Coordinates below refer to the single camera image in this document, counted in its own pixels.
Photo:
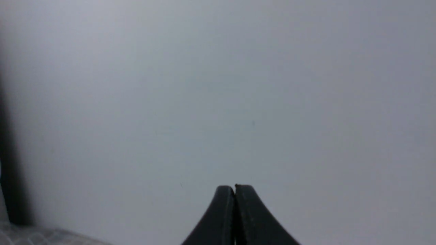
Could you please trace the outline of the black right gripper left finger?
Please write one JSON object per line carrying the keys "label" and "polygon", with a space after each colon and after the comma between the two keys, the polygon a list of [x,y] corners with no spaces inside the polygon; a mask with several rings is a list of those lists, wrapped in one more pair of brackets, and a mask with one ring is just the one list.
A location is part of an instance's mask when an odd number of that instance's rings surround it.
{"label": "black right gripper left finger", "polygon": [[230,186],[220,185],[197,225],[183,241],[184,245],[233,245],[235,193]]}

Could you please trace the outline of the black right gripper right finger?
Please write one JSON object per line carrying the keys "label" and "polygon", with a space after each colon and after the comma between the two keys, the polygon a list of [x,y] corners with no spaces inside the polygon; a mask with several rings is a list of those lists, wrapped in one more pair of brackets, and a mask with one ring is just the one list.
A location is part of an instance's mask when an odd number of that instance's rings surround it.
{"label": "black right gripper right finger", "polygon": [[298,245],[272,215],[251,185],[235,185],[237,245]]}

